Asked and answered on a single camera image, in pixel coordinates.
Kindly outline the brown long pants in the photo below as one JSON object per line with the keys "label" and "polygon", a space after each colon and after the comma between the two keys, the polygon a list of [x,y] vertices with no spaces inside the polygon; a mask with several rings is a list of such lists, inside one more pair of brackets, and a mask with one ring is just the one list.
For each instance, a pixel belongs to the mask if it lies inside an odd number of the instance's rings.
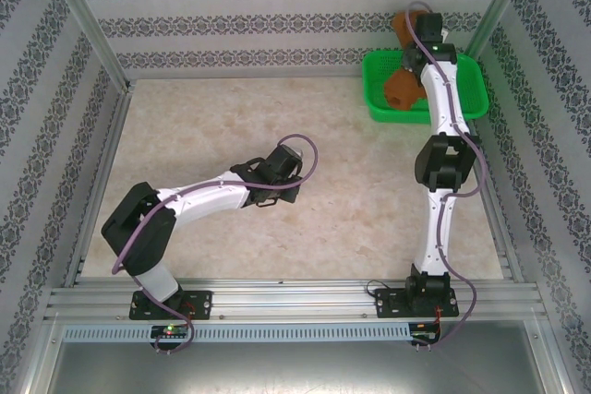
{"label": "brown long pants", "polygon": [[411,11],[408,14],[410,26],[406,24],[407,14],[404,11],[398,12],[392,19],[392,28],[403,50],[403,57],[400,67],[384,83],[383,92],[388,105],[395,110],[410,111],[420,98],[427,95],[420,80],[423,66],[416,61],[422,55],[416,54],[416,43],[411,35],[417,17],[427,13],[430,10],[425,8]]}

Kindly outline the green plastic mesh basket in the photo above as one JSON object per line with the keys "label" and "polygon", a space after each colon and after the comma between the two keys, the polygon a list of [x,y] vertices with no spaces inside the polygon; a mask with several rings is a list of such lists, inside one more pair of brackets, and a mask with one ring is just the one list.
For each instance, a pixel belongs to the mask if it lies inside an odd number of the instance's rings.
{"label": "green plastic mesh basket", "polygon": [[[362,80],[369,115],[379,123],[429,125],[426,98],[419,99],[410,111],[393,109],[386,101],[383,86],[402,63],[402,50],[376,50],[362,60]],[[457,89],[465,121],[476,120],[488,112],[489,99],[477,62],[458,54]]]}

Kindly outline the shiny metal sheet shelf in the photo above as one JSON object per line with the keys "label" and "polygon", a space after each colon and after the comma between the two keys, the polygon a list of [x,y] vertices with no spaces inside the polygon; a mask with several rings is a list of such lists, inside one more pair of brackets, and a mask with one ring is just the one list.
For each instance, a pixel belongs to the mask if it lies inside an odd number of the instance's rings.
{"label": "shiny metal sheet shelf", "polygon": [[21,394],[577,394],[543,321],[399,340],[201,342],[160,356],[125,327],[50,325]]}

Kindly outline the left controller board green light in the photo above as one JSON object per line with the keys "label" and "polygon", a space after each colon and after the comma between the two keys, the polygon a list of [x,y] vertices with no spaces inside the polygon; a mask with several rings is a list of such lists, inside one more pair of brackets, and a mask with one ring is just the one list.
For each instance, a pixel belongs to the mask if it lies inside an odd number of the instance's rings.
{"label": "left controller board green light", "polygon": [[151,339],[185,340],[189,335],[186,325],[160,325],[151,327]]}

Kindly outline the right controller board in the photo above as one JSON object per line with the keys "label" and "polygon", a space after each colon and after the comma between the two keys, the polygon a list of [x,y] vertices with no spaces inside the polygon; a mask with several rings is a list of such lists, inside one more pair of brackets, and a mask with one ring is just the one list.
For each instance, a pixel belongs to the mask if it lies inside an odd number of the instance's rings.
{"label": "right controller board", "polygon": [[439,322],[411,323],[409,328],[411,337],[419,343],[435,343],[440,339]]}

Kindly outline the aluminium frame post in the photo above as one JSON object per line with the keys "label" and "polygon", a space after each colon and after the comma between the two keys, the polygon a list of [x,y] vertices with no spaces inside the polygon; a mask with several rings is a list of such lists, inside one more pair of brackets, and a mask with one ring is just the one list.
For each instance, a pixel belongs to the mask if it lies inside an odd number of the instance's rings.
{"label": "aluminium frame post", "polygon": [[86,0],[66,0],[70,11],[75,16],[81,30],[98,55],[110,79],[119,90],[128,90],[130,81],[111,48],[98,19],[94,16]]}
{"label": "aluminium frame post", "polygon": [[480,23],[476,27],[475,34],[468,43],[465,54],[477,60],[484,52],[489,37],[499,25],[511,0],[491,0]]}

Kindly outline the aluminium mounting rail beam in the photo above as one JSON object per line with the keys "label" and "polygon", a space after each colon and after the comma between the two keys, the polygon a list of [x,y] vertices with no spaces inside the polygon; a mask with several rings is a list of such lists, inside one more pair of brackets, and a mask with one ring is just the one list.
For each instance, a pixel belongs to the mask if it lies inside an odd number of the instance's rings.
{"label": "aluminium mounting rail beam", "polygon": [[[212,292],[210,320],[228,323],[336,323],[376,318],[375,301],[362,280],[182,279],[186,290]],[[548,310],[534,283],[476,281],[474,292],[455,282],[460,310],[471,320],[544,319]],[[136,285],[124,278],[81,278],[51,290],[43,320],[64,324],[126,323]]]}

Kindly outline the aluminium rear rail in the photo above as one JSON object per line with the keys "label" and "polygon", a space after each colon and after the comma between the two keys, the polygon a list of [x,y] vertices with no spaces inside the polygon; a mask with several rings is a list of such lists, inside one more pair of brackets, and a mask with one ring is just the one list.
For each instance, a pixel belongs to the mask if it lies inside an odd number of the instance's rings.
{"label": "aluminium rear rail", "polygon": [[262,66],[227,68],[129,69],[127,78],[137,80],[177,80],[207,78],[320,78],[360,77],[361,65],[353,66]]}

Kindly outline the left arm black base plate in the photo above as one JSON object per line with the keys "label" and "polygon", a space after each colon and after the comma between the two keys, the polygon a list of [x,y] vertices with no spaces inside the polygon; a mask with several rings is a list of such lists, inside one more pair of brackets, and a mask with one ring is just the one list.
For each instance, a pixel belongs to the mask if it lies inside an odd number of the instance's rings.
{"label": "left arm black base plate", "polygon": [[[212,292],[178,290],[163,304],[189,319],[208,320],[211,315]],[[169,320],[177,319],[177,316],[156,305],[143,291],[136,291],[131,299],[129,318]]]}

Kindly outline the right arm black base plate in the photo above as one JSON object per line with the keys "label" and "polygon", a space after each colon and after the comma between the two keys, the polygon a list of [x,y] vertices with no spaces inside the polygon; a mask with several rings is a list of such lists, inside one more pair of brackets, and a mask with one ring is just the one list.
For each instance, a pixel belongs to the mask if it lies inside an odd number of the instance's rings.
{"label": "right arm black base plate", "polygon": [[378,288],[374,293],[378,318],[459,316],[453,289],[439,295],[411,296],[403,288]]}

